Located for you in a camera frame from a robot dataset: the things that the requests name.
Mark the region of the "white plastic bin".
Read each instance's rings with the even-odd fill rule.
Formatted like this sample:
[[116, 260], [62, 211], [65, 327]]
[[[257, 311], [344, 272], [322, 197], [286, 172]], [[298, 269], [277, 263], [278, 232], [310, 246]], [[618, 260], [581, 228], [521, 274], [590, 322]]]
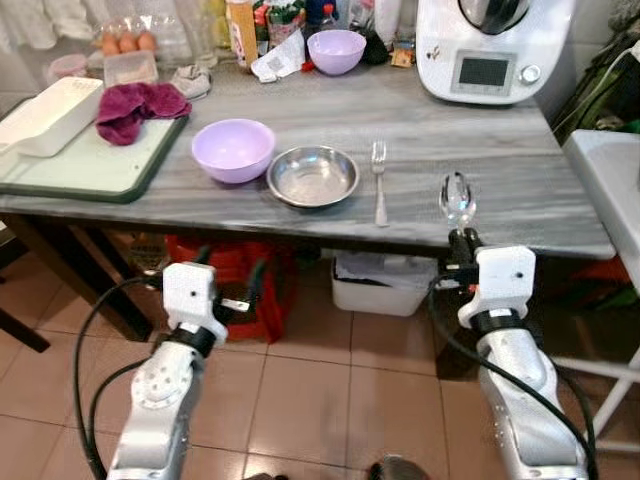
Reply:
[[334, 305], [342, 310], [407, 317], [428, 296], [439, 273], [431, 257], [335, 251], [332, 266]]

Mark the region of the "silver metal fork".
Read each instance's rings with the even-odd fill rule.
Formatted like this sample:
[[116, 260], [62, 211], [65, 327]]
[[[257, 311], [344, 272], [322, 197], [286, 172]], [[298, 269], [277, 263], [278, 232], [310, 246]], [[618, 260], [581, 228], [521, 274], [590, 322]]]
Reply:
[[389, 227], [384, 187], [385, 160], [387, 160], [387, 142], [375, 141], [371, 147], [371, 164], [376, 188], [375, 224], [378, 227]]

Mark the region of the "purple plastic bowl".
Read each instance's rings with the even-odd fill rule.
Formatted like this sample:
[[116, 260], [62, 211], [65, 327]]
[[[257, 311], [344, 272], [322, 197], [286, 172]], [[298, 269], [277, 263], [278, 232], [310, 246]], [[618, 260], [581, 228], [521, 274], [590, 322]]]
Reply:
[[242, 184], [261, 177], [273, 160], [273, 129], [250, 119], [225, 119], [195, 134], [191, 152], [206, 174], [225, 184]]
[[325, 29], [307, 37], [311, 63], [326, 76], [342, 76], [360, 64], [367, 40], [349, 29]]

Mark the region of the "dark wooden table leg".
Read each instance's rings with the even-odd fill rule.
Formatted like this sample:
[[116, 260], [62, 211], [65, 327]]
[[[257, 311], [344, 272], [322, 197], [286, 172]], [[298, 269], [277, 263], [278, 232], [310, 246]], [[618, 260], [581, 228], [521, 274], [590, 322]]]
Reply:
[[[0, 212], [0, 221], [82, 300], [93, 303], [116, 284], [69, 225], [13, 212]], [[123, 292], [110, 294], [100, 314], [128, 340], [147, 340], [154, 329], [147, 315]]]

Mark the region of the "shallow stainless steel bowl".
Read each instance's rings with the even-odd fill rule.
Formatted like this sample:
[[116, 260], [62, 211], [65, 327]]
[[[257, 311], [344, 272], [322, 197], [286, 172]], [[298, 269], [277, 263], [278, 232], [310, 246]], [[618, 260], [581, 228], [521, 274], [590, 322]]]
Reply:
[[325, 209], [355, 192], [360, 170], [351, 156], [328, 146], [300, 146], [276, 155], [265, 172], [271, 193], [297, 209]]

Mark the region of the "white side table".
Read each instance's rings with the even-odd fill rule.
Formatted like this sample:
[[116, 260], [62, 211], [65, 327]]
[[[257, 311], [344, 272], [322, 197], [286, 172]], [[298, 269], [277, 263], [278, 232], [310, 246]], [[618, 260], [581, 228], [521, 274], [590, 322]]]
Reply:
[[[635, 285], [640, 279], [639, 140], [639, 134], [575, 131], [564, 147]], [[603, 433], [628, 392], [640, 383], [640, 349], [627, 365], [567, 357], [554, 357], [553, 362], [563, 369], [614, 379], [611, 392], [590, 417], [595, 433]]]

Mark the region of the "maroon towel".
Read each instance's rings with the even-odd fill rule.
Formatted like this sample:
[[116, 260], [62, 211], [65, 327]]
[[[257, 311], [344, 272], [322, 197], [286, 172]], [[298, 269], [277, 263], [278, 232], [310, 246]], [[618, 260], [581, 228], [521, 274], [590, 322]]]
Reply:
[[187, 116], [192, 106], [174, 84], [127, 83], [106, 88], [99, 101], [95, 128], [114, 146], [133, 145], [148, 119]]

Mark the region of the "grey crumpled cloth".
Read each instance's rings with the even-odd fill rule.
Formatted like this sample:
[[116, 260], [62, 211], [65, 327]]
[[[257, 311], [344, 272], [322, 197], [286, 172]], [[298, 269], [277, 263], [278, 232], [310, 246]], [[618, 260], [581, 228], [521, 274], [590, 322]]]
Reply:
[[175, 69], [169, 83], [183, 93], [189, 101], [204, 99], [211, 92], [211, 72], [202, 65], [187, 65], [187, 67]]

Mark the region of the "white kitchen cooking machine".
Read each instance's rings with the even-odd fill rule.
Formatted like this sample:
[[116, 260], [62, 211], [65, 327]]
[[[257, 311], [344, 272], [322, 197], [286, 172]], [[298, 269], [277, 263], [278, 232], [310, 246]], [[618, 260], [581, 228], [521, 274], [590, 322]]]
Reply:
[[419, 0], [416, 68], [438, 99], [511, 105], [556, 69], [576, 0]]

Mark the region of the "green black bag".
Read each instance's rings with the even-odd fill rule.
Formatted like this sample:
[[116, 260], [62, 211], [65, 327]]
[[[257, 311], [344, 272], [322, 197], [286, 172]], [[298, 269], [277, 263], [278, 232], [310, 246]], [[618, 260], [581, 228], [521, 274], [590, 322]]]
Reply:
[[625, 58], [634, 55], [634, 47], [639, 40], [640, 28], [631, 24], [626, 31], [614, 33], [611, 41], [591, 59], [570, 99], [554, 115], [550, 129], [559, 145], [585, 122], [586, 115], [625, 77], [628, 63]]

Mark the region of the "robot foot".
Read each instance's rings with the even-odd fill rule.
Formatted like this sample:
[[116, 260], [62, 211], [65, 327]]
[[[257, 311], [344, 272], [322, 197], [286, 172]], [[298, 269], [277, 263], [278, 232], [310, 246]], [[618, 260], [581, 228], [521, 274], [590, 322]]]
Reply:
[[365, 480], [431, 480], [417, 463], [399, 454], [385, 454], [366, 470]]

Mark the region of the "white printed plastic packet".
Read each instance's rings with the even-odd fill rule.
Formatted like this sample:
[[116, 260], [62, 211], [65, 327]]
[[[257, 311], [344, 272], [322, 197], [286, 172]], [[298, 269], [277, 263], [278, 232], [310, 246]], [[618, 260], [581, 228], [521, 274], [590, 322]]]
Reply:
[[296, 31], [282, 44], [271, 47], [264, 58], [253, 61], [250, 69], [261, 83], [271, 83], [301, 70], [305, 61], [305, 38]]

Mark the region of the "clear lidded plastic container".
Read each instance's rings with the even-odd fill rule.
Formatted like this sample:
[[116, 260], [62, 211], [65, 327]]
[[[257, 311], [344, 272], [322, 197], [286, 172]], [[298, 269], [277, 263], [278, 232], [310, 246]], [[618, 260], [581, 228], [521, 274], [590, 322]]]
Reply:
[[115, 84], [155, 83], [159, 74], [154, 52], [138, 50], [122, 52], [102, 60], [102, 81], [106, 87]]

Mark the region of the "white rectangular box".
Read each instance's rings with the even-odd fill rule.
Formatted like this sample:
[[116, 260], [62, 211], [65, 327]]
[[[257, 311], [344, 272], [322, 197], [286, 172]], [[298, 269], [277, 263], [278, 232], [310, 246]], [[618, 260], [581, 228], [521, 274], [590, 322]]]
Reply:
[[64, 77], [50, 84], [0, 120], [0, 156], [59, 154], [95, 123], [105, 92], [101, 79]]

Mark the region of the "clear glass jar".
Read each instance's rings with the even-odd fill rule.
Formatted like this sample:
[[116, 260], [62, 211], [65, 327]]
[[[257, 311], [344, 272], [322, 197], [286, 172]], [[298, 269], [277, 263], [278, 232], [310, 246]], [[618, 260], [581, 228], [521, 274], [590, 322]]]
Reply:
[[157, 60], [165, 68], [212, 68], [218, 64], [209, 15], [201, 6], [159, 15], [151, 32], [157, 38]]

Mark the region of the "yellow oil bottle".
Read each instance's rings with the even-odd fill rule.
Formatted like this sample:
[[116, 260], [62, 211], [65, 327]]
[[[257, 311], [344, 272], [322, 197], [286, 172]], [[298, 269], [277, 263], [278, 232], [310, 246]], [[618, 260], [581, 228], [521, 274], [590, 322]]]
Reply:
[[218, 49], [229, 49], [230, 37], [227, 23], [227, 0], [202, 0], [207, 22], [210, 24], [210, 38]]

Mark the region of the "pink round container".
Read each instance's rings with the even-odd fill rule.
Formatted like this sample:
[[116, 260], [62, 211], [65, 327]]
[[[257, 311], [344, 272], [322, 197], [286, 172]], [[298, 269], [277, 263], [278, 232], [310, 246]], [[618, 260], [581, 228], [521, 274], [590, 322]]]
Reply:
[[84, 54], [69, 54], [51, 60], [46, 67], [46, 78], [50, 82], [61, 78], [79, 77], [90, 78], [88, 73], [88, 58]]

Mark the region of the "white hanging cloth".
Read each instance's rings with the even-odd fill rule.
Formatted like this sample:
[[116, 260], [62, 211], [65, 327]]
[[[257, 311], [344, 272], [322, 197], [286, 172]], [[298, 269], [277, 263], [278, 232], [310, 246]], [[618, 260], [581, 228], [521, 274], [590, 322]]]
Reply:
[[95, 32], [84, 0], [0, 0], [0, 52], [49, 50], [60, 38], [90, 40]]

